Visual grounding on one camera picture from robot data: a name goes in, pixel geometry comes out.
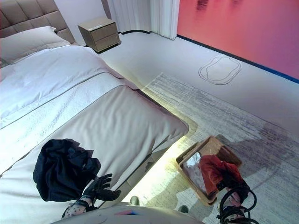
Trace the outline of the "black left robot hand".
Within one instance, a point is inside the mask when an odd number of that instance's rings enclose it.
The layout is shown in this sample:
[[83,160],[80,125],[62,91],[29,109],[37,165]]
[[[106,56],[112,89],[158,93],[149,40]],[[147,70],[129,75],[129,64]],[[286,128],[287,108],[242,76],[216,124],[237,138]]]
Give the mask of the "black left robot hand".
[[88,198],[92,203],[94,203],[96,199],[102,201],[116,200],[120,196],[121,190],[113,191],[108,189],[110,187],[112,175],[113,174],[110,173],[94,179],[93,182],[83,192],[80,199]]

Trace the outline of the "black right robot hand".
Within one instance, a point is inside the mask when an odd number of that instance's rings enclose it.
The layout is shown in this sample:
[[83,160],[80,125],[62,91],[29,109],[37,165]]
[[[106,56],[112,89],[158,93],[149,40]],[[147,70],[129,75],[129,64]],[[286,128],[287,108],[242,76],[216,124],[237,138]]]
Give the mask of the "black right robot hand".
[[236,181],[234,179],[223,179],[218,184],[216,184],[217,189],[220,191],[224,189],[225,187],[228,187],[230,189],[234,189],[236,187],[249,187],[248,184],[242,179],[241,182]]

